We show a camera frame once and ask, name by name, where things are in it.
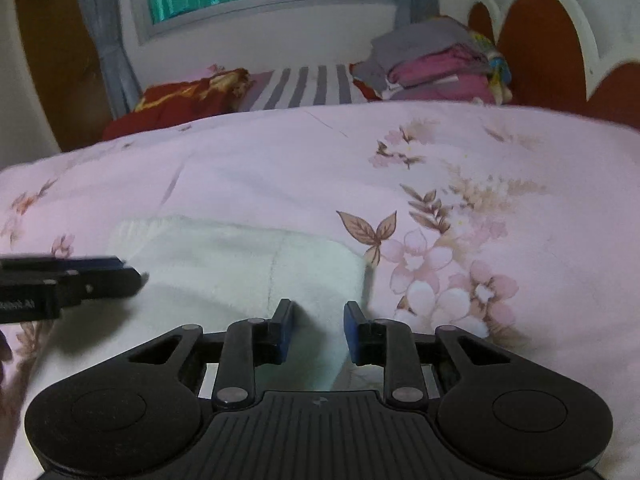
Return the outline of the white knit sweater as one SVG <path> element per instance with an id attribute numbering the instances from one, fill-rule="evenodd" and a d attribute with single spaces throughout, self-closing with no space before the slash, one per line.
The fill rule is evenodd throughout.
<path id="1" fill-rule="evenodd" d="M 122 222 L 107 255 L 148 278 L 125 300 L 87 301 L 52 328 L 27 395 L 183 324 L 222 332 L 296 302 L 292 346 L 281 366 L 258 370 L 260 388 L 348 387 L 343 308 L 362 299 L 367 263 L 344 245 L 302 233 L 183 217 Z"/>

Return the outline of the folded clothes pile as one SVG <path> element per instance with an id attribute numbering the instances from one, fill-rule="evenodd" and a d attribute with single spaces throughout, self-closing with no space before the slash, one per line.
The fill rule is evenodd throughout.
<path id="1" fill-rule="evenodd" d="M 349 66 L 349 73 L 369 101 L 513 100 L 506 58 L 488 37 L 448 16 L 373 39 L 369 56 Z"/>

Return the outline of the pink floral bed sheet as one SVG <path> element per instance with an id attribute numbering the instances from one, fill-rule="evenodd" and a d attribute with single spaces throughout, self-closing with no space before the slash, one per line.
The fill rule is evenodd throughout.
<path id="1" fill-rule="evenodd" d="M 533 108 L 313 106 L 202 119 L 1 174 L 8 256 L 109 256 L 122 222 L 174 217 L 344 245 L 367 263 L 358 302 L 375 318 L 426 334 L 454 324 L 597 391 L 614 418 L 602 474 L 638 477 L 634 130 Z M 22 419 L 56 322 L 1 331 L 6 479 L 41 472 Z"/>

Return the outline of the red patterned pillow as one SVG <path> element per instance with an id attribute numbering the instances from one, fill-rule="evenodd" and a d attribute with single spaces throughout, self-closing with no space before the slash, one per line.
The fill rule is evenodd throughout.
<path id="1" fill-rule="evenodd" d="M 132 112 L 105 127 L 102 140 L 235 113 L 252 84 L 250 73 L 245 68 L 237 68 L 198 80 L 149 87 Z"/>

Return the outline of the left grey curtain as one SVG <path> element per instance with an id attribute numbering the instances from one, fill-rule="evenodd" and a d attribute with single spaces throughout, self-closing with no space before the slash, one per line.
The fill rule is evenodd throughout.
<path id="1" fill-rule="evenodd" d="M 132 112 L 141 89 L 122 40 L 119 0 L 77 0 L 82 21 L 93 41 L 114 119 Z"/>

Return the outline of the red and white headboard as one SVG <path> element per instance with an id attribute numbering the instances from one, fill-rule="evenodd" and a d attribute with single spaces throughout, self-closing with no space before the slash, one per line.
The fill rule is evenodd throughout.
<path id="1" fill-rule="evenodd" d="M 514 105 L 639 128 L 639 44 L 600 55 L 577 0 L 475 0 L 468 25 L 506 57 Z"/>

